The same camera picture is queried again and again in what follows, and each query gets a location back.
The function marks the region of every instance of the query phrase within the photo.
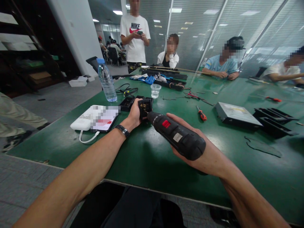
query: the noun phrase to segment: black power tool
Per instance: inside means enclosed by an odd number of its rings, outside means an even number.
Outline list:
[[[186,159],[194,161],[205,151],[205,140],[173,119],[153,111],[147,117],[155,130]]]

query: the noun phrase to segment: watch strap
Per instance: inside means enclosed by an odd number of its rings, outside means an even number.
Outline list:
[[[126,136],[126,138],[128,138],[130,136],[130,133],[128,132],[127,129],[125,129],[122,125],[116,125],[114,128],[117,128],[119,130],[121,130],[122,134],[124,134]]]

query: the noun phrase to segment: green table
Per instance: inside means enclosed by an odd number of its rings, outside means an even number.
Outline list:
[[[273,103],[270,100],[255,97],[257,94],[288,100],[302,100],[304,94],[291,89],[291,86],[257,83],[238,78],[235,81],[214,79],[209,76],[188,74],[186,87],[200,94],[210,103],[218,101],[243,106],[253,113],[254,108],[278,108],[304,122],[303,104],[294,102]],[[115,83],[118,87],[130,83],[138,87],[135,95],[151,96],[150,85],[129,78]],[[245,174],[257,190],[290,223],[304,225],[304,127],[291,121],[286,126],[300,133],[298,136],[286,136],[274,140],[261,130],[251,132],[246,129],[223,124],[215,109],[202,101],[176,97],[184,96],[183,91],[162,88],[158,99],[154,100],[153,110],[165,114],[174,113],[192,126],[199,128],[229,159]],[[89,145],[79,142],[79,131],[70,128],[91,105],[119,105],[118,101],[109,103],[101,92],[66,114],[49,127],[32,136],[9,152],[10,155],[37,162],[49,160],[49,164],[67,167]],[[198,105],[208,120],[202,123],[195,106]],[[127,117],[122,112],[116,124]],[[93,136],[85,132],[82,139]],[[282,153],[278,158],[246,145],[244,136],[267,143]],[[150,124],[136,128],[130,138],[122,145],[106,179],[139,186],[154,191],[173,194],[207,204],[230,208],[231,203],[219,178],[202,176],[193,168],[177,158],[169,143],[159,135]]]

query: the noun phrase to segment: khaki pants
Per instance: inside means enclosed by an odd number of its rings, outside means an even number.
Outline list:
[[[24,107],[16,104],[12,99],[3,93],[0,93],[0,116],[18,120],[35,128],[48,122],[46,119],[37,116]],[[0,137],[10,137],[23,133],[25,133],[25,130],[22,128],[11,127],[8,124],[0,121]]]

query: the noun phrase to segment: ceiling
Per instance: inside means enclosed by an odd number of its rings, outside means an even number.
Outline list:
[[[94,19],[100,23],[120,24],[121,15],[116,15],[113,10],[121,11],[121,0],[88,0],[88,2]]]

